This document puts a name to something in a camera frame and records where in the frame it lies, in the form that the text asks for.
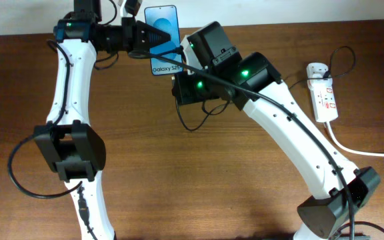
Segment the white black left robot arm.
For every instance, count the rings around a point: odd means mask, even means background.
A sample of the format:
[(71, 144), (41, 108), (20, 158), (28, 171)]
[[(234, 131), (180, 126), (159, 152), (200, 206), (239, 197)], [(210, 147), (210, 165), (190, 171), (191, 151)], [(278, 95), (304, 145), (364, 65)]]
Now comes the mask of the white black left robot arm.
[(75, 1), (74, 10), (53, 30), (59, 66), (53, 105), (34, 140), (50, 170), (72, 198), (82, 239), (115, 239), (102, 188), (104, 141), (91, 128), (89, 92), (100, 51), (147, 51), (170, 40), (169, 34), (135, 19), (140, 1), (122, 1), (120, 25), (103, 24), (99, 1)]

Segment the white power strip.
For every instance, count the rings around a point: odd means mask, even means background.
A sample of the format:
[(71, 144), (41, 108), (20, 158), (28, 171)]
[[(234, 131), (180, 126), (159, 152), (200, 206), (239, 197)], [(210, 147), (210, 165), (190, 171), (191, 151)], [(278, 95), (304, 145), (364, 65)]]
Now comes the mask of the white power strip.
[(331, 77), (314, 84), (310, 84), (307, 80), (316, 122), (325, 123), (338, 118), (337, 104), (332, 85), (333, 79)]

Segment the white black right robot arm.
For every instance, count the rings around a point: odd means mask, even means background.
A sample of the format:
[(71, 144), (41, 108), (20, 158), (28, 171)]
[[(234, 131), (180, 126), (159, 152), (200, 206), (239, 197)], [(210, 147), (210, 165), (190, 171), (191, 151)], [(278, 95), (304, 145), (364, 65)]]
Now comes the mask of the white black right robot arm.
[(356, 213), (381, 182), (372, 167), (343, 156), (297, 105), (280, 73), (263, 54), (242, 57), (218, 22), (186, 36), (184, 73), (173, 94), (178, 105), (220, 98), (259, 124), (297, 168), (310, 197), (297, 208), (302, 224), (295, 239), (337, 239), (355, 234)]

